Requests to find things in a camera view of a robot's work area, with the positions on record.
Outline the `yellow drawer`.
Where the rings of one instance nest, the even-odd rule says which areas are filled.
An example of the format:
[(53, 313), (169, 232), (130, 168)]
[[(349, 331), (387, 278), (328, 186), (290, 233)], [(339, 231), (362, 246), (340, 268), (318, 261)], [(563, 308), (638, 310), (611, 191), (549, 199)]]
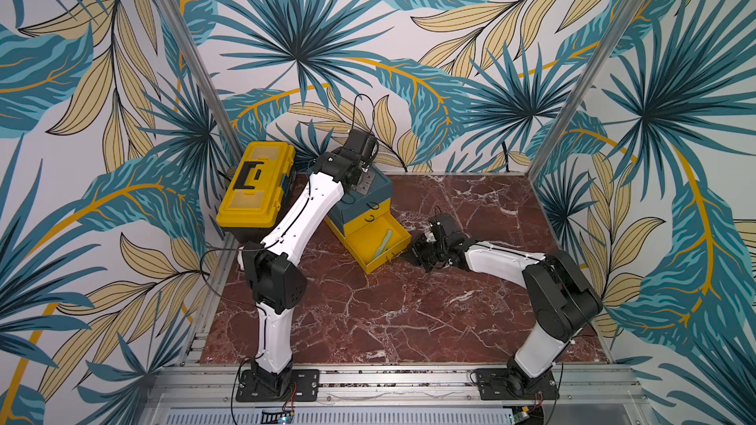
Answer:
[(346, 218), (341, 222), (333, 220), (334, 226), (336, 226), (338, 232), (344, 236), (350, 236), (358, 230), (377, 222), (382, 216), (389, 214), (391, 207), (391, 199), (386, 199), (380, 204), (378, 203), (366, 203), (363, 209), (360, 209), (359, 213), (347, 220)]
[[(397, 258), (411, 243), (409, 232), (391, 214), (382, 216), (377, 222), (350, 236), (340, 234), (334, 224), (330, 224), (330, 228), (352, 254), (364, 273), (373, 273), (387, 262)], [(393, 236), (386, 251), (375, 259), (374, 254), (389, 229), (393, 230)]]

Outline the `green knife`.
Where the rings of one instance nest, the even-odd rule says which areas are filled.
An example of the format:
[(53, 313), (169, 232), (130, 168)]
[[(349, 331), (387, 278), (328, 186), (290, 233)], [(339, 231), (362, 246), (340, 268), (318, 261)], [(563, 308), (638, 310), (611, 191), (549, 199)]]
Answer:
[(379, 247), (377, 248), (377, 250), (376, 250), (376, 252), (374, 254), (374, 258), (375, 259), (378, 259), (386, 251), (386, 248), (387, 248), (387, 246), (388, 246), (388, 244), (389, 244), (392, 236), (393, 236), (393, 230), (389, 229), (386, 232), (386, 234), (384, 235), (384, 237), (383, 237), (383, 239), (381, 241), (381, 244), (379, 245)]

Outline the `yellow bottom drawer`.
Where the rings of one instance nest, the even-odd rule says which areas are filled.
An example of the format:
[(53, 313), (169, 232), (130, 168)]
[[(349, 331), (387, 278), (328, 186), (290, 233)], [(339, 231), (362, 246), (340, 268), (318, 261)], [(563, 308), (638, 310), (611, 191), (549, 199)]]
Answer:
[[(387, 262), (397, 258), (411, 243), (409, 232), (391, 214), (382, 216), (377, 222), (350, 236), (340, 234), (334, 224), (330, 224), (330, 228), (352, 254), (364, 273), (373, 273)], [(393, 230), (393, 236), (386, 251), (375, 259), (374, 254), (389, 229)]]

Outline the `teal drawer cabinet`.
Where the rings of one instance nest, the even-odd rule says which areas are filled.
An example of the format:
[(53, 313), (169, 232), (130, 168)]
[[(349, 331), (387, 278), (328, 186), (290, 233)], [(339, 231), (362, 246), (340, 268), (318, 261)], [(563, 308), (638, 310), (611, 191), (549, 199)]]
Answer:
[(369, 194), (358, 194), (352, 189), (346, 191), (344, 197), (328, 212), (330, 220), (341, 222), (345, 218), (350, 220), (356, 216), (360, 209), (363, 209), (367, 202), (380, 204), (386, 199), (391, 199), (393, 193), (392, 181), (380, 170), (373, 183), (372, 190)]

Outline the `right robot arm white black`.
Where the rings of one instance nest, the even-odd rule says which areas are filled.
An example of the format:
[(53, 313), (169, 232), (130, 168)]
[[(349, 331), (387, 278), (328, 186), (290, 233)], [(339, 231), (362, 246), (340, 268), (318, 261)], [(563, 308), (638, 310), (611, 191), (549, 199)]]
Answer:
[(535, 326), (499, 382), (515, 397), (537, 392), (571, 340), (602, 313), (602, 299), (565, 251), (524, 252), (476, 239), (462, 232), (450, 214), (428, 223), (429, 229), (409, 244), (413, 264), (429, 273), (442, 267), (484, 273), (526, 289)]

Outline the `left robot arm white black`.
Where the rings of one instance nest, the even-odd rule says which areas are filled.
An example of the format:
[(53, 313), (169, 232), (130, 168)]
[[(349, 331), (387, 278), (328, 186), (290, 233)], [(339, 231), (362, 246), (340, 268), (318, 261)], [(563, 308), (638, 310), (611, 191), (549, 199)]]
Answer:
[(240, 267), (250, 283), (259, 319), (252, 377), (274, 397), (284, 395), (293, 375), (293, 310), (307, 288), (307, 278), (298, 267), (304, 249), (328, 212), (358, 183), (373, 160), (372, 150), (346, 147), (318, 157), (283, 220), (261, 243), (240, 250)]

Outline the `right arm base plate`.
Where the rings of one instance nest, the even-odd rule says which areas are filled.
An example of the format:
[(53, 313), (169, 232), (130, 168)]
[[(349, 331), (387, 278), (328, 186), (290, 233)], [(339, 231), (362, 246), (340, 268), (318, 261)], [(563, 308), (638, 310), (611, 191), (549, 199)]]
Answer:
[(471, 375), (482, 401), (551, 401), (559, 398), (551, 371), (530, 378), (519, 370), (478, 368)]

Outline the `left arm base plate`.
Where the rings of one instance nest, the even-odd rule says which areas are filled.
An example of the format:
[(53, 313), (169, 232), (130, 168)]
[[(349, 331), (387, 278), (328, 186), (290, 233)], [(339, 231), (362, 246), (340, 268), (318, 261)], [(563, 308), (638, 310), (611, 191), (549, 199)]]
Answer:
[(239, 403), (282, 403), (293, 397), (295, 403), (314, 403), (319, 380), (318, 369), (289, 369), (272, 374), (254, 367), (240, 373), (234, 399)]

